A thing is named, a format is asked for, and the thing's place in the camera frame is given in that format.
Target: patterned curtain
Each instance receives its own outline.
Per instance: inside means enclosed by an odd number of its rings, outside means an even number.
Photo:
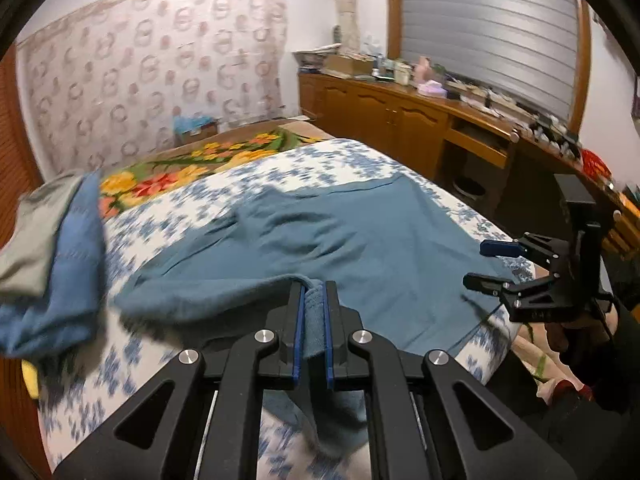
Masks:
[[[101,0],[18,46],[23,107],[57,172],[130,164],[173,147],[174,116],[279,116],[286,31],[284,0]]]

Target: cabinet door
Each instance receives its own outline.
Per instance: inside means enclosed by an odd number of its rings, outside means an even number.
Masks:
[[[336,79],[323,81],[318,127],[334,137],[350,137],[348,84]]]
[[[300,86],[300,113],[305,114],[311,119],[318,116],[316,105],[316,82],[318,80],[305,74],[298,76],[298,84]]]
[[[447,114],[410,101],[401,101],[394,113],[398,136],[398,158],[407,167],[433,180],[442,142]]]
[[[374,150],[394,156],[394,135],[391,127],[394,100],[382,92],[367,88],[353,89],[353,131],[351,138]]]

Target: metal screw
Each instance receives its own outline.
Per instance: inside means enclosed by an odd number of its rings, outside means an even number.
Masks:
[[[267,330],[266,328],[263,328],[262,330],[258,330],[258,332],[256,332],[254,335],[254,339],[258,343],[271,342],[273,341],[274,337],[276,337],[276,335],[271,330]]]
[[[431,350],[429,361],[437,366],[445,365],[449,362],[449,355],[444,350]]]
[[[178,355],[178,359],[183,365],[192,365],[198,360],[198,353],[193,349],[183,350]]]
[[[373,339],[371,332],[368,332],[367,330],[356,330],[351,337],[353,337],[353,340],[356,343],[360,343],[361,345],[369,343]]]

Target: bed sheet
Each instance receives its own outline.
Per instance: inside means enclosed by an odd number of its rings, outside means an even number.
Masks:
[[[120,319],[113,298],[128,277],[147,260],[223,214],[237,200],[264,186],[282,191],[334,186],[402,172],[414,179],[436,204],[471,237],[508,240],[487,219],[417,173],[360,142],[334,139],[269,156],[181,187],[105,222],[108,293],[97,338],[41,371],[39,404],[43,442],[52,468],[136,389],[181,349],[170,330]],[[521,279],[533,278],[533,265],[505,259]],[[502,362],[519,325],[503,306],[481,326],[456,360],[483,383]],[[262,412],[258,446],[259,479],[370,478],[368,449],[337,461],[307,447],[302,434]]]

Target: gray roller shutter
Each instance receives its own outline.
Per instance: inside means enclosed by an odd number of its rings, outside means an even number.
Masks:
[[[402,57],[458,73],[567,119],[576,0],[402,0]]]

